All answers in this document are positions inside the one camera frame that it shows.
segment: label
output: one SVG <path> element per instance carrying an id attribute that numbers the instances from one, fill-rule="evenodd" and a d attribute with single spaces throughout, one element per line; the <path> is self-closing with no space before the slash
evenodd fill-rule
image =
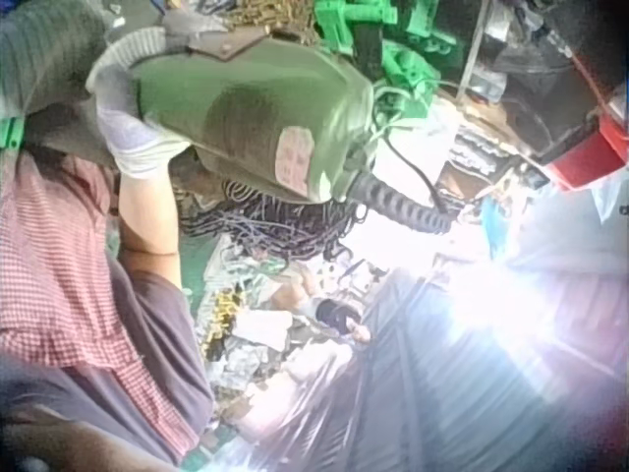
<path id="1" fill-rule="evenodd" d="M 282 130 L 275 152 L 275 178 L 287 189 L 308 196 L 308 169 L 315 150 L 311 130 L 289 126 Z"/>

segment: gray t-shirt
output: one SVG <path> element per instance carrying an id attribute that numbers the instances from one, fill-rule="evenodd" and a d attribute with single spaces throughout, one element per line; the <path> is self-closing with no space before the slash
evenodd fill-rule
<path id="1" fill-rule="evenodd" d="M 212 394 L 182 292 L 147 272 L 132 277 L 109 261 L 116 308 L 161 391 L 198 434 L 211 419 Z M 0 353 L 0 408 L 46 406 L 176 463 L 175 451 L 150 426 L 124 389 L 106 370 L 56 369 L 27 364 Z"/>

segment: red checkered scarf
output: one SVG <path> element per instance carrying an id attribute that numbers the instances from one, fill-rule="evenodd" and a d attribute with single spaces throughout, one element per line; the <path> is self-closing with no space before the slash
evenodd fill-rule
<path id="1" fill-rule="evenodd" d="M 198 440 L 122 325 L 105 253 L 110 180 L 66 158 L 64 182 L 23 152 L 0 180 L 0 350 L 49 367 L 107 369 L 180 457 Z"/>

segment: tangled black cable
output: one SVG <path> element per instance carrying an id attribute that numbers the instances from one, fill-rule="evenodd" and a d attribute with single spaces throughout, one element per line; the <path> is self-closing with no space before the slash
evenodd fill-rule
<path id="1" fill-rule="evenodd" d="M 250 254 L 267 251 L 285 261 L 319 254 L 333 261 L 349 251 L 339 240 L 367 216 L 358 216 L 357 204 L 289 204 L 237 182 L 226 183 L 224 191 L 227 200 L 215 208 L 183 215 L 182 231 L 190 236 L 227 233 Z"/>

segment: sleeve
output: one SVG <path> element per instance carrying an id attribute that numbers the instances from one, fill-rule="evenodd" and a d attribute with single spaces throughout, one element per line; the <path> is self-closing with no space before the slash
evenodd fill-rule
<path id="1" fill-rule="evenodd" d="M 117 262 L 111 268 L 121 320 L 144 364 L 191 428 L 202 433 L 213 397 L 184 294 L 159 275 L 128 276 Z"/>

